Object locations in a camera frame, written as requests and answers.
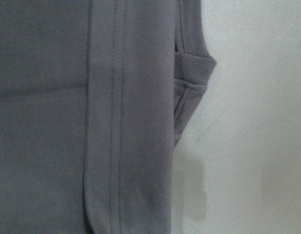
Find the white surface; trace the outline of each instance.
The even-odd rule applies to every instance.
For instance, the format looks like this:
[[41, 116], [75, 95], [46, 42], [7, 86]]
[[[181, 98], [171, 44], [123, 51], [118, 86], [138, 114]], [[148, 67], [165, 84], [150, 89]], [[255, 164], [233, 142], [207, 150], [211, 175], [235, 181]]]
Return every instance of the white surface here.
[[173, 234], [301, 234], [301, 0], [204, 0], [217, 66], [174, 151]]

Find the white background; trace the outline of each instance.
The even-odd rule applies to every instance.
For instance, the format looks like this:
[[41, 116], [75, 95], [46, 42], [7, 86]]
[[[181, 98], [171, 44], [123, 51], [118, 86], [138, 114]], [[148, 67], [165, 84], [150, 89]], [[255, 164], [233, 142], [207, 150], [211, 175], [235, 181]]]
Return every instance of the white background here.
[[217, 60], [174, 151], [172, 234], [301, 234], [301, 0], [204, 0]]

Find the gray garment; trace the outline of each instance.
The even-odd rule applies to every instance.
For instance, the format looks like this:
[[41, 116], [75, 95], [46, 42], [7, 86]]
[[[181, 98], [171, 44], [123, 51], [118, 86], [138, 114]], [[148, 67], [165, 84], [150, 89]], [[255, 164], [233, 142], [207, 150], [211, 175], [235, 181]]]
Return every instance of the gray garment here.
[[0, 234], [169, 234], [215, 64], [200, 0], [1, 0]]

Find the sleeve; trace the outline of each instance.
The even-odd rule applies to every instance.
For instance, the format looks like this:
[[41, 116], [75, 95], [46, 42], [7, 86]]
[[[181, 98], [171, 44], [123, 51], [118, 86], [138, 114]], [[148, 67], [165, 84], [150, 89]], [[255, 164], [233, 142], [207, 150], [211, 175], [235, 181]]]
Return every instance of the sleeve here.
[[201, 0], [176, 1], [174, 146], [207, 90], [216, 60], [202, 30]]

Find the gray fabric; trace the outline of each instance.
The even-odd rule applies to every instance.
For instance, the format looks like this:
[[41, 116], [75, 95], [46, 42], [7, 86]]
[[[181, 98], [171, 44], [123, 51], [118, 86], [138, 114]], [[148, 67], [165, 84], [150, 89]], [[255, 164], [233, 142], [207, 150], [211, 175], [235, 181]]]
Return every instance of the gray fabric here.
[[0, 234], [169, 234], [216, 64], [199, 0], [0, 1]]

